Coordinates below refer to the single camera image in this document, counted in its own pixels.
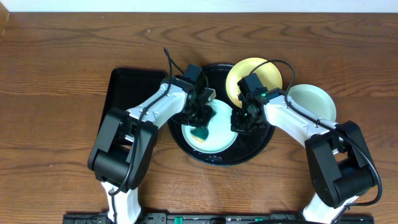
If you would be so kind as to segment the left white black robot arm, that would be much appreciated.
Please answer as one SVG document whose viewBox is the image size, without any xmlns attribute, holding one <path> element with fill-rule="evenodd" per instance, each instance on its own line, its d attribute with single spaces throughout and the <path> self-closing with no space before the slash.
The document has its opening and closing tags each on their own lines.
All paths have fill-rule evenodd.
<svg viewBox="0 0 398 224">
<path fill-rule="evenodd" d="M 216 91 L 181 78 L 162 80 L 143 103 L 126 111 L 112 108 L 104 117 L 88 158 L 88 168 L 105 189 L 110 223 L 137 223 L 142 209 L 138 187 L 149 168 L 159 129 L 172 117 L 205 128 Z"/>
</svg>

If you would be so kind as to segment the green yellow sponge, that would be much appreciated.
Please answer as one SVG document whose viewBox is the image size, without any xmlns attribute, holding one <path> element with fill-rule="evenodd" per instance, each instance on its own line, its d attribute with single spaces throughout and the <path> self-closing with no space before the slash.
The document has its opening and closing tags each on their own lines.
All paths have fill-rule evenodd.
<svg viewBox="0 0 398 224">
<path fill-rule="evenodd" d="M 203 143 L 209 136 L 208 128 L 193 128 L 190 130 L 190 135 L 196 141 Z"/>
</svg>

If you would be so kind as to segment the yellow plate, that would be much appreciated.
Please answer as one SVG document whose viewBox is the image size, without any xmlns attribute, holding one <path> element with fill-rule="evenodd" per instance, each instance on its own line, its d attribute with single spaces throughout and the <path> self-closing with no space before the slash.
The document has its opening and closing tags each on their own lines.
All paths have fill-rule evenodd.
<svg viewBox="0 0 398 224">
<path fill-rule="evenodd" d="M 226 92 L 229 99 L 238 108 L 242 108 L 241 101 L 238 100 L 240 89 L 238 87 L 238 81 L 243 77 L 249 75 L 249 73 L 259 64 L 266 62 L 263 58 L 247 58 L 232 67 L 226 78 Z M 267 63 L 254 71 L 261 81 L 261 83 L 267 87 L 268 90 L 274 88 L 282 88 L 282 77 L 278 68 L 273 63 Z"/>
</svg>

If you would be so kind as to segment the light green plate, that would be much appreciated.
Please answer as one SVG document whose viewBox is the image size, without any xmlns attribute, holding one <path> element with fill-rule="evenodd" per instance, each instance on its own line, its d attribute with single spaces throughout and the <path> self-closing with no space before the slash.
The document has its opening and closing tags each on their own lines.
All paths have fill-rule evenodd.
<svg viewBox="0 0 398 224">
<path fill-rule="evenodd" d="M 231 130 L 232 108 L 221 100 L 213 100 L 209 105 L 213 109 L 213 116 L 207 126 L 209 136 L 205 142 L 200 143 L 191 137 L 193 126 L 182 125 L 181 129 L 189 146 L 202 153 L 215 154 L 229 148 L 238 134 Z"/>
<path fill-rule="evenodd" d="M 336 120 L 335 103 L 321 88 L 309 84 L 295 85 L 289 90 L 288 95 L 306 110 L 327 120 Z"/>
</svg>

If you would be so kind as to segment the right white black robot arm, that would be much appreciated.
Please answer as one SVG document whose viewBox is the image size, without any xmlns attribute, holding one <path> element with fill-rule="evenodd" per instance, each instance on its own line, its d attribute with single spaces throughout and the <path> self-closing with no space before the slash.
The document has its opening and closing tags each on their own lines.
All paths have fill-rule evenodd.
<svg viewBox="0 0 398 224">
<path fill-rule="evenodd" d="M 359 126 L 323 119 L 298 105 L 284 90 L 256 87 L 239 90 L 241 108 L 233 113 L 232 129 L 252 133 L 278 127 L 306 151 L 312 186 L 311 202 L 302 218 L 311 223 L 338 223 L 357 199 L 381 183 Z"/>
</svg>

